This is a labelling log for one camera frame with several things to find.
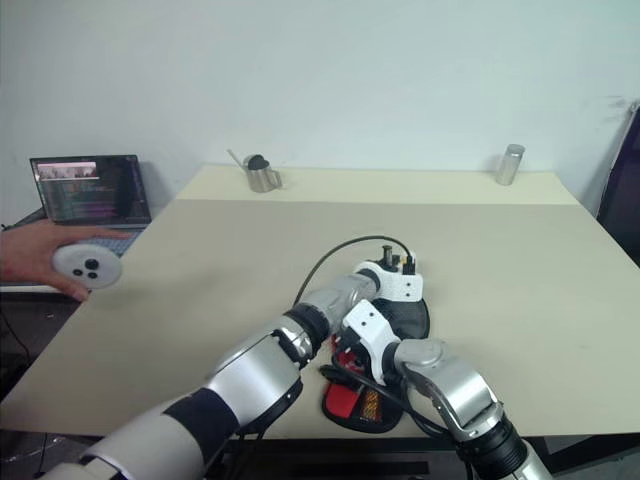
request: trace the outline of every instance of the table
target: table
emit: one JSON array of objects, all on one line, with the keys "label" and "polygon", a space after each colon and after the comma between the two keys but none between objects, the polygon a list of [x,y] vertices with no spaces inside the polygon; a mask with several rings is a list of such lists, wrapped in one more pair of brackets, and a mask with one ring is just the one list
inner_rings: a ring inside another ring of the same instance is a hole
[{"label": "table", "polygon": [[[283,170],[254,194],[205,167],[92,293],[1,406],[3,428],[104,435],[196,388],[224,351],[285,311],[316,259],[385,233],[415,250],[432,335],[486,376],[520,433],[640,431],[640,271],[551,173]],[[378,257],[346,250],[316,285]],[[324,380],[267,438],[363,438],[326,420]],[[418,437],[405,418],[387,437]]]}]

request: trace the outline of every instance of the controller button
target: controller button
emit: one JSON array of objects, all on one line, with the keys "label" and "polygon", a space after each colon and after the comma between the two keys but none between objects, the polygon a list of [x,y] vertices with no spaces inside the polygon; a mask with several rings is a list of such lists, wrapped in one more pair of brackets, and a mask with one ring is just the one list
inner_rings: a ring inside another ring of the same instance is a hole
[{"label": "controller button", "polygon": [[95,258],[90,258],[86,262],[84,262],[84,266],[89,270],[97,270],[100,264]]}]

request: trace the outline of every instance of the white wall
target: white wall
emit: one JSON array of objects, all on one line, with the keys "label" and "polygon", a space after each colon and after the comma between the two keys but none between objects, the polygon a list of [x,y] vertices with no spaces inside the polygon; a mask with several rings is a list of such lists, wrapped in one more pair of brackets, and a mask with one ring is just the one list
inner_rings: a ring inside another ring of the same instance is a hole
[{"label": "white wall", "polygon": [[507,143],[597,205],[640,97],[638,0],[2,0],[1,213],[28,158],[137,153],[162,205],[224,149],[477,170]]}]

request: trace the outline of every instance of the human hand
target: human hand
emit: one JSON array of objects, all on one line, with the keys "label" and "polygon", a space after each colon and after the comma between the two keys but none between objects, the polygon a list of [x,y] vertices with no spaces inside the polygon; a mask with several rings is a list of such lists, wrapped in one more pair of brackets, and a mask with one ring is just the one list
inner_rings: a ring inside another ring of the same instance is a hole
[{"label": "human hand", "polygon": [[79,302],[89,297],[81,283],[53,270],[56,249],[92,237],[127,238],[129,234],[99,227],[63,227],[49,220],[18,227],[0,236],[0,279],[37,282],[57,288]]}]

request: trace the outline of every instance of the laptop keyboard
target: laptop keyboard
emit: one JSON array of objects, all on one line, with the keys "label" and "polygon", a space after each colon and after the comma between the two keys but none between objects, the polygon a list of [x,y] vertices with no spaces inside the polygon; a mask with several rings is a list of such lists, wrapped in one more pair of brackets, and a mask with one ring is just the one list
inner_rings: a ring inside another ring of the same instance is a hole
[{"label": "laptop keyboard", "polygon": [[101,247],[107,247],[113,253],[121,257],[124,255],[124,252],[136,241],[138,235],[142,232],[127,232],[131,233],[129,238],[106,238],[106,237],[96,237],[96,238],[88,238],[87,240],[81,240],[78,243],[88,243],[90,245],[100,245]]}]

